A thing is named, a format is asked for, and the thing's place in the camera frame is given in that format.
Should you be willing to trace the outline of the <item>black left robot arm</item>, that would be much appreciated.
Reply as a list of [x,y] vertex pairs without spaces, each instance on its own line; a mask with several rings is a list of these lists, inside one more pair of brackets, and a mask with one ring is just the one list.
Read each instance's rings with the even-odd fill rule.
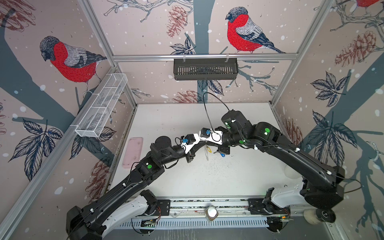
[[182,158],[191,160],[206,145],[205,140],[182,140],[171,145],[167,136],[151,144],[151,150],[114,188],[95,202],[67,213],[66,232],[69,240],[101,240],[122,223],[140,215],[157,212],[157,198],[146,187],[165,172],[165,164]]

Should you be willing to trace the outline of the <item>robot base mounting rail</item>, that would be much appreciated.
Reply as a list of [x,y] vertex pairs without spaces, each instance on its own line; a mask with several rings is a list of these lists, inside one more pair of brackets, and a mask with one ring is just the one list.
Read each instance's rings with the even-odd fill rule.
[[123,204],[105,221],[104,236],[113,230],[149,235],[156,230],[267,228],[279,232],[291,219],[290,208],[266,207],[262,199],[159,200],[155,208],[144,197]]

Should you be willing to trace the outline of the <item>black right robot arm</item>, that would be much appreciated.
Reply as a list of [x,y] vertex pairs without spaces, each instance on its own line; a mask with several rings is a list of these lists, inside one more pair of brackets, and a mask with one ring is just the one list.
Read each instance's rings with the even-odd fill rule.
[[334,223],[333,207],[344,199],[340,185],[345,176],[341,167],[331,167],[303,152],[283,133],[266,122],[251,124],[240,111],[230,110],[222,116],[225,125],[219,152],[228,154],[230,147],[242,146],[267,153],[302,176],[302,181],[293,187],[269,188],[263,201],[265,215],[275,214],[278,208],[308,203],[316,208],[315,216],[320,222]]

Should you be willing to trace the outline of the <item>silver metal keyring carabiner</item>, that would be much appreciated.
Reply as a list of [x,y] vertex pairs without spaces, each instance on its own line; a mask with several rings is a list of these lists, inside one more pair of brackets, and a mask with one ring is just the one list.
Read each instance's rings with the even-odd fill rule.
[[207,151],[207,146],[204,147],[204,150],[205,150],[206,160],[209,161],[209,152]]

